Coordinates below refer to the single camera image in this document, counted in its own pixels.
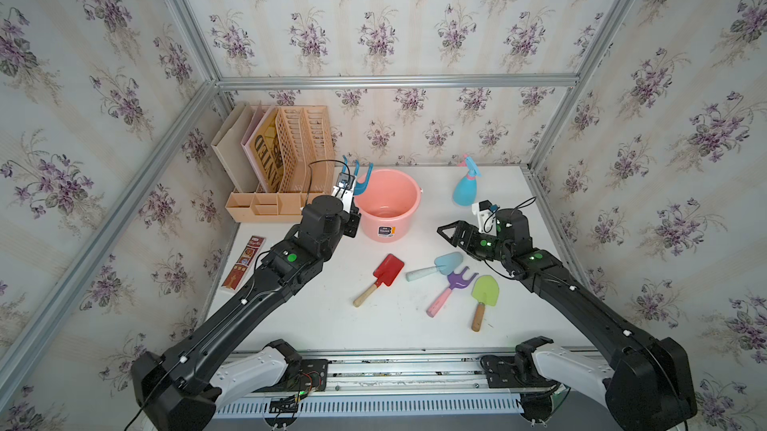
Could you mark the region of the light blue trowel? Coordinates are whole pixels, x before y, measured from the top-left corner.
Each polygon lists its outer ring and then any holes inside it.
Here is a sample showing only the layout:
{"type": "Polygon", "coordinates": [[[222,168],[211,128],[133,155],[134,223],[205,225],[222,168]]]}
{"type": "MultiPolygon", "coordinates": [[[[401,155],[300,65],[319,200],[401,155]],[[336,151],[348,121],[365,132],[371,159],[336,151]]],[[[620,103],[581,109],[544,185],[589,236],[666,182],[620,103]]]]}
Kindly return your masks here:
{"type": "Polygon", "coordinates": [[[452,274],[463,263],[463,254],[461,252],[451,252],[438,256],[430,267],[425,267],[405,274],[405,279],[412,282],[423,279],[433,274],[448,276],[452,274]]]}

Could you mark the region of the blue fork yellow handle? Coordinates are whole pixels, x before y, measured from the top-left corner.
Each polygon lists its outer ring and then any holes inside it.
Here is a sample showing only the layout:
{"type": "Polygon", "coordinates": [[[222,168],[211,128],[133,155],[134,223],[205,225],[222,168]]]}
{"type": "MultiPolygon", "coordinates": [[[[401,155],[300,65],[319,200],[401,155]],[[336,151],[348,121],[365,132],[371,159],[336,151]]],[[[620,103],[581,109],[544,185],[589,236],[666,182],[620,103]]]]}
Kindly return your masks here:
{"type": "Polygon", "coordinates": [[[345,165],[350,163],[353,165],[352,170],[348,171],[348,175],[353,179],[353,196],[359,197],[366,192],[375,166],[372,163],[367,163],[367,170],[362,173],[362,163],[358,159],[350,161],[346,155],[343,156],[343,159],[345,165]]]}

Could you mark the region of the blue pink spray bottle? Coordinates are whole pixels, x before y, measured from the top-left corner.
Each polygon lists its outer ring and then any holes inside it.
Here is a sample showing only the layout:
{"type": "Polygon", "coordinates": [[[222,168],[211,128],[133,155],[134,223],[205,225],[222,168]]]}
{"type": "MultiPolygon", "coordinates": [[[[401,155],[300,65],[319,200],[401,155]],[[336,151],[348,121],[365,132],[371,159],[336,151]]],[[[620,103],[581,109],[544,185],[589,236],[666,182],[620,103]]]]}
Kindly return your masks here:
{"type": "Polygon", "coordinates": [[[465,155],[461,164],[467,169],[467,174],[457,183],[453,190],[453,202],[459,207],[470,207],[477,200],[477,179],[481,176],[479,167],[472,157],[465,155]]]}

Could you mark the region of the red shovel wooden handle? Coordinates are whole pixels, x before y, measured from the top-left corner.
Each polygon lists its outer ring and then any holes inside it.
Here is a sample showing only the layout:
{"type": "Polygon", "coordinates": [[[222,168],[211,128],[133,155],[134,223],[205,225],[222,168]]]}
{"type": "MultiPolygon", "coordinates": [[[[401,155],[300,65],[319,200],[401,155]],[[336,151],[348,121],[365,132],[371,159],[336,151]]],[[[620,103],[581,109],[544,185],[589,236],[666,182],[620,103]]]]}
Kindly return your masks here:
{"type": "Polygon", "coordinates": [[[374,271],[375,282],[353,301],[353,306],[362,306],[382,285],[391,286],[404,267],[405,263],[401,259],[388,254],[374,271]]]}

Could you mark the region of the green shovel wooden handle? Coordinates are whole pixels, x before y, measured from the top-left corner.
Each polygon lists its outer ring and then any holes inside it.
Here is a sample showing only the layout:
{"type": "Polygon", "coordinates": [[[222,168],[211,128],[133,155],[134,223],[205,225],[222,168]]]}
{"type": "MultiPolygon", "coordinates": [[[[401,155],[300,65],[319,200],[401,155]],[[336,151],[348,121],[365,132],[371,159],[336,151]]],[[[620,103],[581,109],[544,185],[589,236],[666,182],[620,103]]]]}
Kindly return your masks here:
{"type": "Polygon", "coordinates": [[[499,284],[492,276],[483,275],[475,282],[471,296],[477,301],[477,308],[475,309],[473,323],[471,323],[471,330],[479,332],[481,331],[481,325],[483,325],[485,309],[487,309],[488,306],[493,307],[497,304],[497,299],[499,299],[499,284]]]}

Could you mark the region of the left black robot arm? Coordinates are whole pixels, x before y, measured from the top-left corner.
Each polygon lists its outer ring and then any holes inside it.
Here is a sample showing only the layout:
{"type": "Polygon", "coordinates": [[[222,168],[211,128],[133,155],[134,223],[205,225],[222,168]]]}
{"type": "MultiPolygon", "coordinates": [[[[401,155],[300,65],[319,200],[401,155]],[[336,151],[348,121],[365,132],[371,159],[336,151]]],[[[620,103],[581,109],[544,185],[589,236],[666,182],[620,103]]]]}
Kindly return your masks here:
{"type": "Polygon", "coordinates": [[[161,354],[143,353],[131,367],[140,410],[158,430],[202,430],[216,411],[271,387],[301,358],[283,340],[236,361],[231,353],[256,326],[297,294],[329,261],[343,236],[356,235],[355,205],[320,195],[302,220],[263,253],[251,278],[215,314],[161,354]]]}

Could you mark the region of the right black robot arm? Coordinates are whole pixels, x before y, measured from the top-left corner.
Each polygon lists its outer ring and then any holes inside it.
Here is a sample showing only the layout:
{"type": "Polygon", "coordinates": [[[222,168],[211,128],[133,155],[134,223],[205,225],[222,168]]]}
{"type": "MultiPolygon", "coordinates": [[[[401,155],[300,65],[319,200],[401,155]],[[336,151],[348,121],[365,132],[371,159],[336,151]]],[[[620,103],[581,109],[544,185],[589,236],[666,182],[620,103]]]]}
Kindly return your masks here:
{"type": "Polygon", "coordinates": [[[490,385],[565,385],[602,405],[624,430],[670,430],[697,414],[689,359],[674,339],[657,339],[598,299],[549,251],[538,248],[518,209],[501,209],[495,231],[459,220],[437,233],[471,258],[503,267],[501,277],[520,283],[585,336],[605,367],[538,336],[519,343],[512,357],[487,356],[490,385]]]}

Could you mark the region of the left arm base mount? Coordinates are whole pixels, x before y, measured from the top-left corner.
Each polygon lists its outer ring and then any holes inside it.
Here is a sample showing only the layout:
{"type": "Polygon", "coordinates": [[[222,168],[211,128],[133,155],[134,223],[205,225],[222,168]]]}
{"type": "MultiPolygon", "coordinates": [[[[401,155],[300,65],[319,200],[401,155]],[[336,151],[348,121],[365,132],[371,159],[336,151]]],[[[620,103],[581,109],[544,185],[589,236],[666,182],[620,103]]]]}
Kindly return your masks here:
{"type": "Polygon", "coordinates": [[[263,351],[278,357],[279,377],[273,373],[253,392],[325,391],[329,376],[328,359],[304,358],[291,344],[283,339],[268,343],[263,351]]]}

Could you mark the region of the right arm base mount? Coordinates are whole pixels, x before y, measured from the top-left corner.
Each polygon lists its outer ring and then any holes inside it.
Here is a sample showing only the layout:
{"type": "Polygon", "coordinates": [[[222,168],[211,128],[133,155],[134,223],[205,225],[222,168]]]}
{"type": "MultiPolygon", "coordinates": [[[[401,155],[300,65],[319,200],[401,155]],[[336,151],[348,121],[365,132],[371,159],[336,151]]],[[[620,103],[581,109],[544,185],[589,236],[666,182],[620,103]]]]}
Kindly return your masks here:
{"type": "Polygon", "coordinates": [[[489,388],[553,388],[559,385],[559,382],[541,375],[533,362],[535,351],[553,343],[548,337],[538,336],[518,344],[513,355],[483,355],[479,364],[485,371],[489,388]]]}

